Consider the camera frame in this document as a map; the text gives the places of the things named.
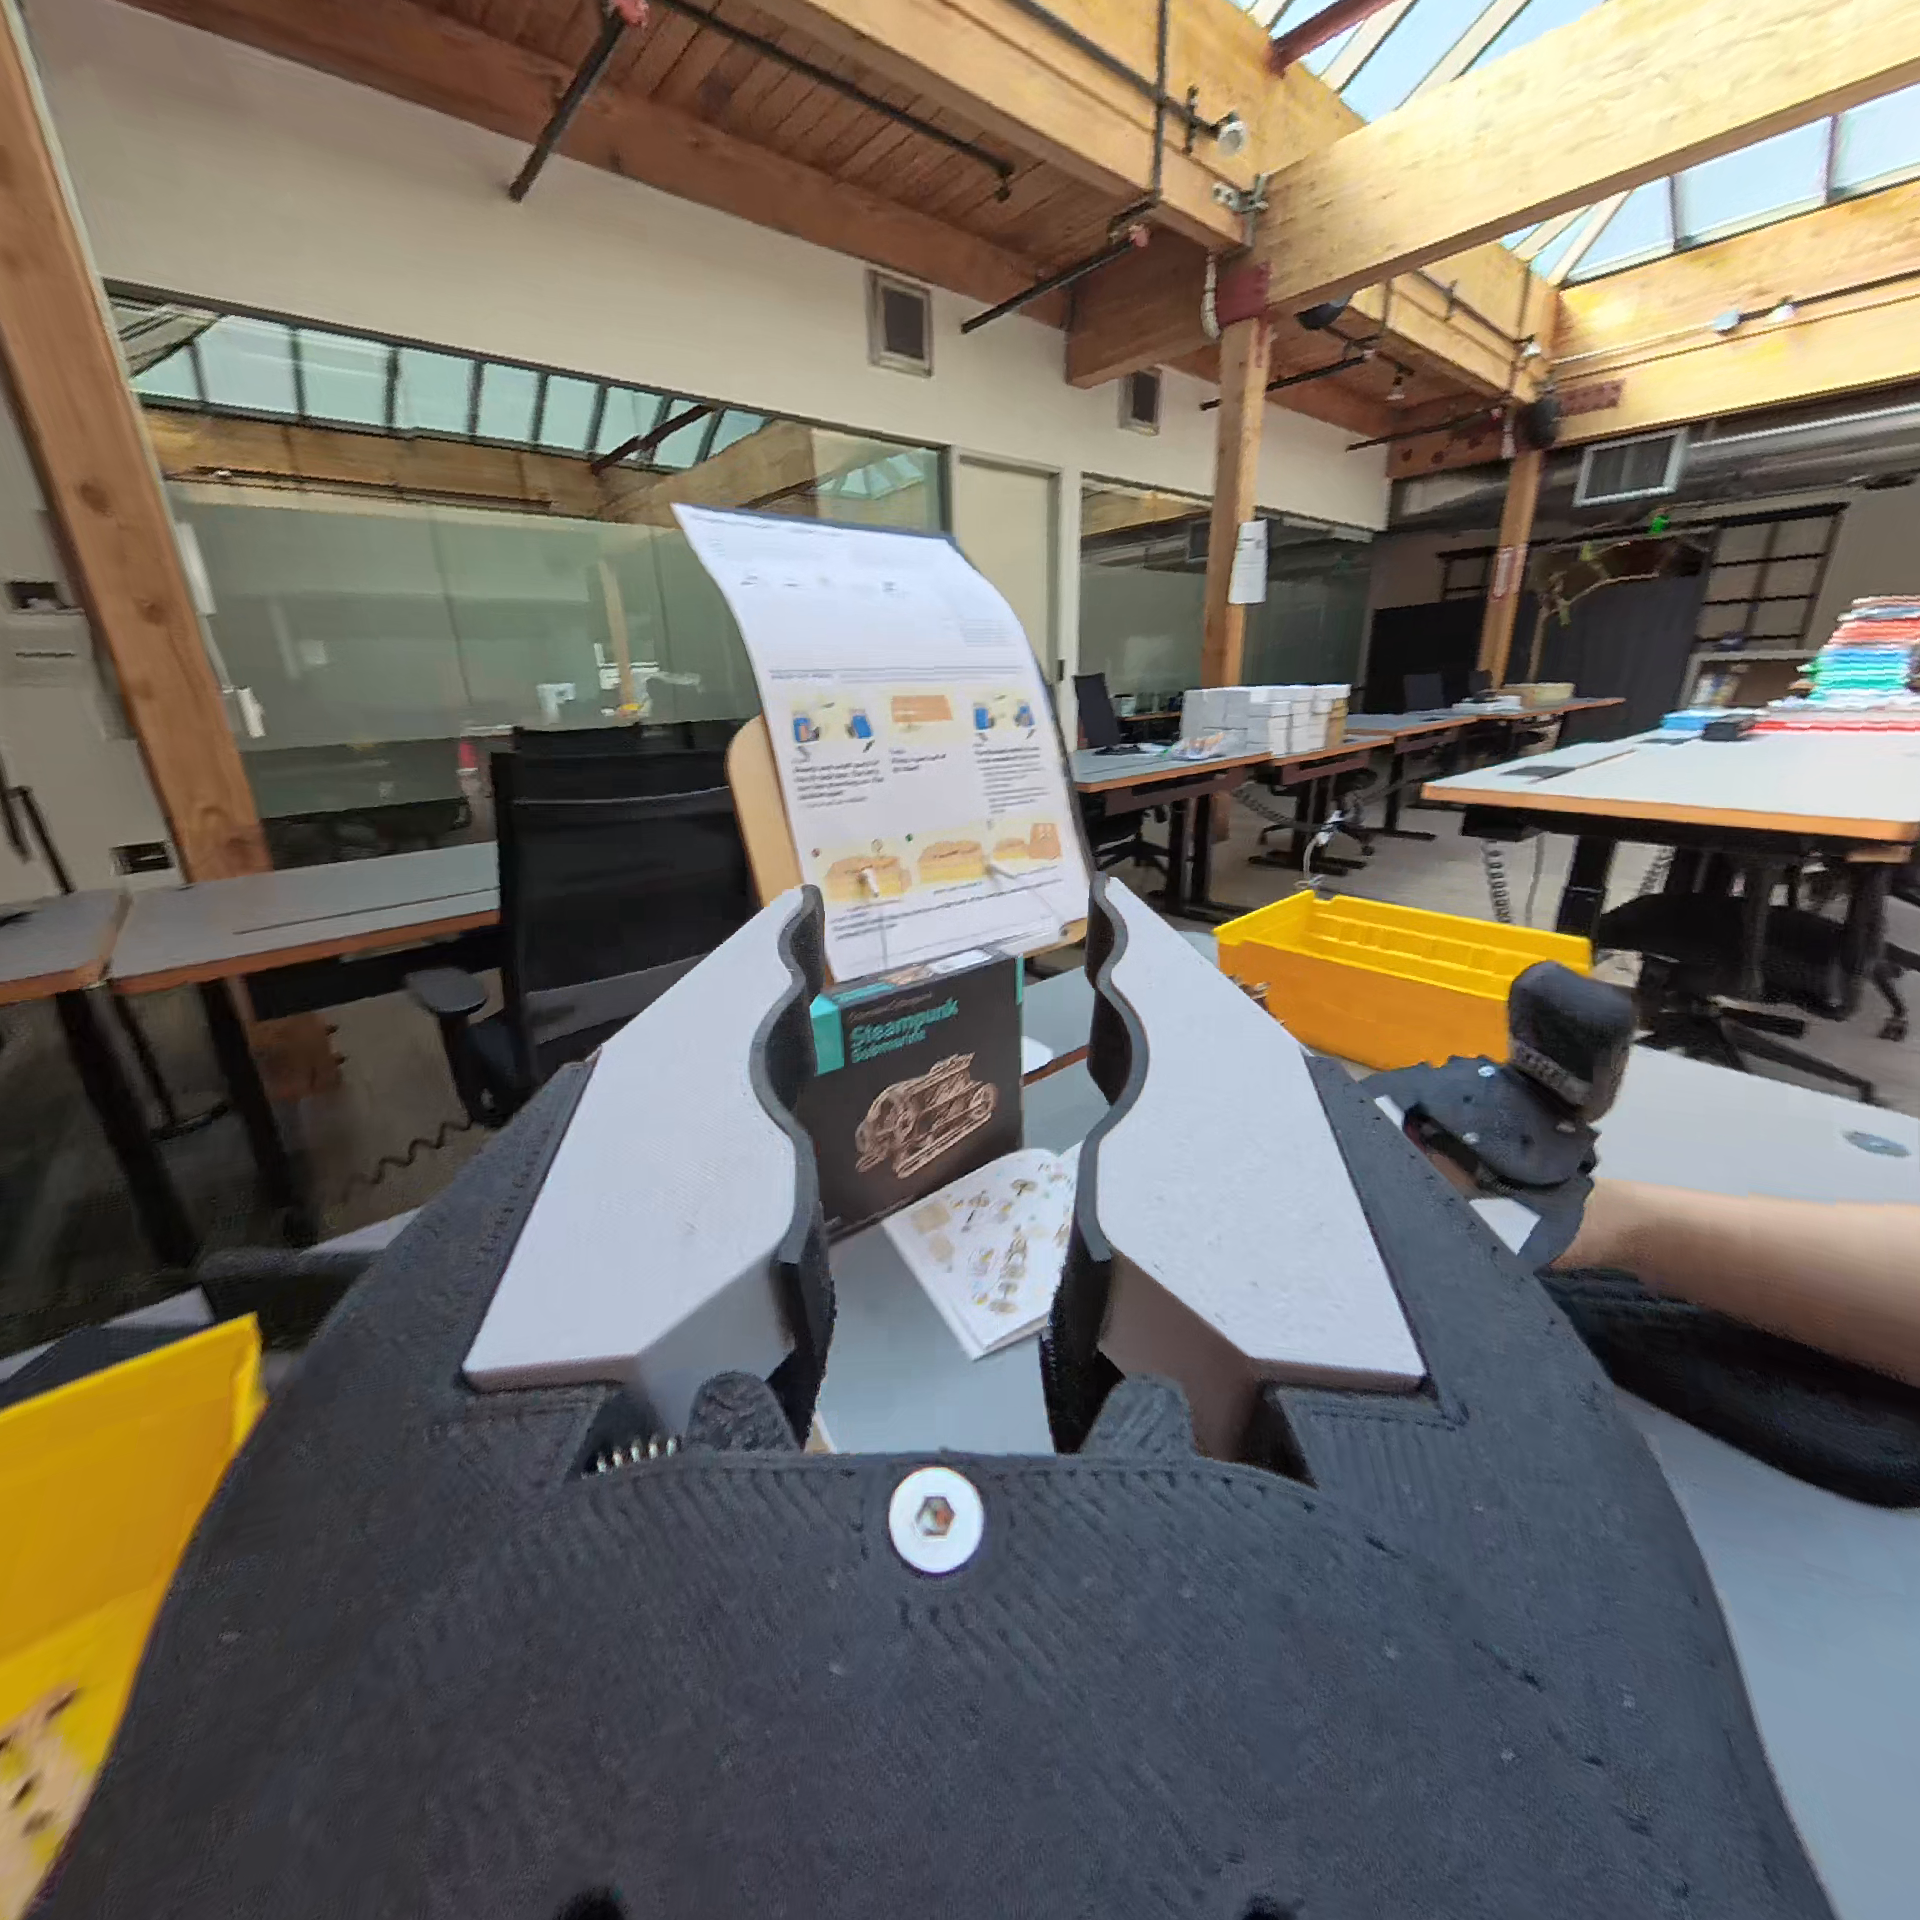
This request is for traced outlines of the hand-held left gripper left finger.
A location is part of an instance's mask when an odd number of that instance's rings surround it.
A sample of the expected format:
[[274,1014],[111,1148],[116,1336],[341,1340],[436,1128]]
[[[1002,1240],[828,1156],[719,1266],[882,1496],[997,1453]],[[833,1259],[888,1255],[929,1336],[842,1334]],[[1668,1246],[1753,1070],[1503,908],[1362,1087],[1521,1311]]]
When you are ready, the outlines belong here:
[[471,1390],[610,1384],[692,1434],[759,1379],[810,1440],[833,1344],[817,1068],[826,900],[770,900],[595,1052],[465,1357]]

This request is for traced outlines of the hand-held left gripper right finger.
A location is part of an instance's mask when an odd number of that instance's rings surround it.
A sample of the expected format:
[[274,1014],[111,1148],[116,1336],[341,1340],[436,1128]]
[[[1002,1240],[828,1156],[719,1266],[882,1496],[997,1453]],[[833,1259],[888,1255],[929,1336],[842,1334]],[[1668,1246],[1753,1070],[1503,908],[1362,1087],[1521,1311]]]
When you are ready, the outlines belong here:
[[1266,1388],[1412,1397],[1426,1365],[1305,1050],[1116,878],[1089,900],[1089,1075],[1044,1330],[1052,1444],[1116,1382],[1177,1384],[1240,1459]]

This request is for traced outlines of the person's right forearm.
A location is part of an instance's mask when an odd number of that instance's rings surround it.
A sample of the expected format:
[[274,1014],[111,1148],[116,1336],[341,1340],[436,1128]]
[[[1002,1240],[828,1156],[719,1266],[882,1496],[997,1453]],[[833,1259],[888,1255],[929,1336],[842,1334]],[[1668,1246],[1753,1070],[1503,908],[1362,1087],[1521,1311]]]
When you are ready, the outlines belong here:
[[1552,1271],[1626,1272],[1919,1384],[1919,1207],[1601,1180]]

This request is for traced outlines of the black model kit box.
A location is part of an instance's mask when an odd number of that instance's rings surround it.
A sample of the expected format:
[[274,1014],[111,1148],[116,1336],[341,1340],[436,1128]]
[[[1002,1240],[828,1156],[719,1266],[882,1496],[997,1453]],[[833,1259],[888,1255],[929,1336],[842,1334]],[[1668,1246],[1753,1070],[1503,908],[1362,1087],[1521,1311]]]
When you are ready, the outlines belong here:
[[833,982],[800,1127],[833,1240],[1023,1142],[1023,963],[994,949]]

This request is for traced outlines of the narrow wooden parts sheet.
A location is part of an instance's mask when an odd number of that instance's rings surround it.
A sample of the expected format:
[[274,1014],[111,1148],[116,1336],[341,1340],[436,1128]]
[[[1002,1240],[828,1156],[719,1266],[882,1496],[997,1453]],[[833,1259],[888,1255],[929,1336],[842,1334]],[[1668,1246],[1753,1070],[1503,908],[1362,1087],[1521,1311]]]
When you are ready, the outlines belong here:
[[90,1798],[92,1767],[69,1740],[83,1688],[61,1683],[3,1728],[3,1835],[26,1852],[57,1845]]

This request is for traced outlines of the yellow plastic bin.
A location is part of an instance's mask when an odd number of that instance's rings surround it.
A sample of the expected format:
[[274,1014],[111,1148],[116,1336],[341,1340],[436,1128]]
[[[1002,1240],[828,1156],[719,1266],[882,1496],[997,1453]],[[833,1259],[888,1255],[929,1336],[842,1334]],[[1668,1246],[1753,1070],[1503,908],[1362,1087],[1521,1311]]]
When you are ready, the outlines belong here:
[[1216,963],[1305,1046],[1400,1070],[1506,1056],[1506,996],[1535,964],[1594,972],[1565,933],[1298,892],[1216,927]]
[[[252,1315],[85,1327],[4,1375],[3,1728],[61,1683],[93,1788],[181,1557],[268,1392]],[[74,1829],[3,1835],[3,1916],[37,1903]]]

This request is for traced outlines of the instruction booklet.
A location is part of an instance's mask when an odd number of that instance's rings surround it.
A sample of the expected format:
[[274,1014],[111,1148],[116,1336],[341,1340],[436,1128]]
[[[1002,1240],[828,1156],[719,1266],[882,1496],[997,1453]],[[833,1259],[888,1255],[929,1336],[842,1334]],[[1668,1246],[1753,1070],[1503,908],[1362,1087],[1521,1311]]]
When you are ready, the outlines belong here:
[[1039,1334],[1066,1271],[1081,1148],[1023,1148],[882,1220],[971,1360]]

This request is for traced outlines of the black office chair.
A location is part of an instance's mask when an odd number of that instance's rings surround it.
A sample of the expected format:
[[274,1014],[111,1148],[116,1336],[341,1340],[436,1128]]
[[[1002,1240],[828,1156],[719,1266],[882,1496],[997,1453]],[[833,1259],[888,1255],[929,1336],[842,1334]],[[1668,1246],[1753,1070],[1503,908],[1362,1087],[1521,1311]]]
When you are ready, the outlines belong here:
[[1761,893],[1642,896],[1601,918],[1594,947],[1639,957],[1639,1042],[1697,1063],[1746,1071],[1780,1064],[1879,1096],[1859,1071],[1797,1046],[1808,1016],[1856,1012],[1885,949],[1885,912],[1861,896],[1845,918],[1825,918]]
[[756,909],[727,743],[599,730],[517,734],[489,756],[500,1004],[474,966],[405,989],[440,1026],[468,1123],[506,1124]]

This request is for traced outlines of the grey topped wooden desk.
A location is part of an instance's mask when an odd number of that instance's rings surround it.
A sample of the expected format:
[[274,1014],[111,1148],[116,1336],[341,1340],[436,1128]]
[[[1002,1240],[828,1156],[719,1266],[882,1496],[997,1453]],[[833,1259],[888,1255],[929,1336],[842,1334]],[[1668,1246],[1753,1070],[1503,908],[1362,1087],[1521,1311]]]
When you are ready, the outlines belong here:
[[1570,715],[1621,708],[1621,696],[1586,696],[1528,708],[1482,704],[1426,718],[1360,715],[1335,746],[1303,752],[1201,752],[1161,746],[1073,756],[1073,794],[1091,868],[1151,868],[1160,885],[1148,898],[1163,914],[1194,925],[1237,917],[1211,896],[1215,815],[1248,789],[1250,808],[1281,799],[1265,832],[1282,847],[1258,847],[1256,863],[1305,875],[1307,855],[1331,836],[1346,836],[1360,858],[1380,836],[1423,840],[1401,824],[1434,763],[1452,765],[1466,749],[1511,747],[1523,734],[1556,731]]
[[1842,920],[1915,862],[1915,735],[1633,735],[1429,781],[1487,847],[1573,843],[1555,927],[1642,896],[1761,893]]
[[200,992],[226,1106],[244,1127],[256,1180],[287,1238],[309,1244],[319,1223],[260,1077],[255,1023],[395,992],[419,956],[441,947],[491,964],[497,917],[491,843],[131,896],[56,896],[4,912],[3,1004],[56,1007],[144,1240],[163,1264],[193,1266],[201,1231],[108,1032],[108,999]]

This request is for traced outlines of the stack of white boxes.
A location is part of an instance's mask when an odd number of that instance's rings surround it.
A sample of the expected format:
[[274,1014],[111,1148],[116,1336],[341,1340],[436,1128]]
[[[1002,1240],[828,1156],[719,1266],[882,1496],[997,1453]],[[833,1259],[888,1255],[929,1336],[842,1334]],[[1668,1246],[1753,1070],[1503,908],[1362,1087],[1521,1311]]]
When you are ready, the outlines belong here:
[[1349,684],[1188,687],[1183,743],[1194,755],[1285,758],[1324,752],[1343,746],[1349,707]]

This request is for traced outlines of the printed instruction sheet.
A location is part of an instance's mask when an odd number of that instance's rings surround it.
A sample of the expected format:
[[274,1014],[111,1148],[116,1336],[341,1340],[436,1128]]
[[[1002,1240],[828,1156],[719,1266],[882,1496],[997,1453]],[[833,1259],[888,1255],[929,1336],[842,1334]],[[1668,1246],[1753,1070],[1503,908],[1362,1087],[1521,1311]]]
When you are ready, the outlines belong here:
[[1074,940],[1091,879],[1059,718],[1017,614],[955,541],[674,516],[746,645],[828,970]]

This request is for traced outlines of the stack of colourful boxes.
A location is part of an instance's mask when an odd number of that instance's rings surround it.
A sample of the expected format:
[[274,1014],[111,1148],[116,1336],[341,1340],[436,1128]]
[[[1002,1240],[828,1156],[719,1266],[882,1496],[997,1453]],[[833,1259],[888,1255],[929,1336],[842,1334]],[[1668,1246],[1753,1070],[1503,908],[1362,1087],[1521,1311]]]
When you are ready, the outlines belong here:
[[1919,735],[1919,599],[1856,599],[1791,690],[1762,707],[1672,710],[1659,735]]

